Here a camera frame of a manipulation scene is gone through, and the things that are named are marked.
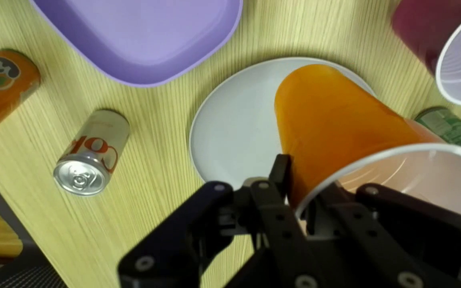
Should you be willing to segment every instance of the can lid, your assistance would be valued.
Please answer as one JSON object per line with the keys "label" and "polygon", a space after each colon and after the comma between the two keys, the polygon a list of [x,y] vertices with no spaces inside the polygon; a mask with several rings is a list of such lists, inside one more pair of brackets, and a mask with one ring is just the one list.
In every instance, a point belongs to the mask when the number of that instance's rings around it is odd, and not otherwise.
{"label": "can lid", "polygon": [[77,196],[100,194],[109,178],[103,168],[80,160],[60,162],[53,175],[63,189]]}

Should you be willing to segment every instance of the orange can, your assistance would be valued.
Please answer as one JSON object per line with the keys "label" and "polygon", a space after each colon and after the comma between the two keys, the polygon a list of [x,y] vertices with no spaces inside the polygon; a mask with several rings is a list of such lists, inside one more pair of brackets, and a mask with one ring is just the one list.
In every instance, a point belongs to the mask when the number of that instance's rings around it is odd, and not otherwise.
{"label": "orange can", "polygon": [[293,162],[289,197],[298,213],[324,189],[325,180],[354,162],[394,148],[441,143],[322,64],[301,68],[282,82],[276,114],[282,149]]}
{"label": "orange can", "polygon": [[37,66],[23,53],[0,50],[0,122],[40,85]]}

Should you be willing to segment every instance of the plastic cup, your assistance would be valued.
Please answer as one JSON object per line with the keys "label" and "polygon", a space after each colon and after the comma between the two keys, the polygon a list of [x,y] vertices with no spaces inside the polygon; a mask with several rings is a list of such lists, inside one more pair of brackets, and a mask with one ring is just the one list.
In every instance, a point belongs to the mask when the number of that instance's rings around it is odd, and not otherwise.
{"label": "plastic cup", "polygon": [[292,156],[290,205],[300,216],[332,183],[378,183],[461,215],[461,148],[444,144],[338,71],[306,66],[277,90],[282,149]]}
{"label": "plastic cup", "polygon": [[461,106],[461,0],[402,0],[393,29]]}

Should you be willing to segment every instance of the white plate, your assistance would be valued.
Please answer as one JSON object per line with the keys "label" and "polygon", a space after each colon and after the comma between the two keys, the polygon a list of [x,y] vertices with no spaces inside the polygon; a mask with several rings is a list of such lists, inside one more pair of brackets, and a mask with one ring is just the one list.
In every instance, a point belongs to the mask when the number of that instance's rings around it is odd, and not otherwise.
{"label": "white plate", "polygon": [[314,58],[282,58],[237,72],[213,90],[192,124],[191,157],[204,181],[225,181],[239,189],[249,178],[269,176],[282,154],[277,88],[289,74],[308,64],[332,66],[373,95],[353,71]]}

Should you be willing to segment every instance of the pink cup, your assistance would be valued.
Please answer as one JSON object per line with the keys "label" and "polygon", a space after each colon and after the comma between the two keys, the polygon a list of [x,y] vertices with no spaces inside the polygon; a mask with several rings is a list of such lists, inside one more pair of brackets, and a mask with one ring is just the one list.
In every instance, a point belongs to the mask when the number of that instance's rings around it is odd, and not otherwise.
{"label": "pink cup", "polygon": [[436,76],[441,93],[461,104],[461,0],[401,0],[393,29]]}

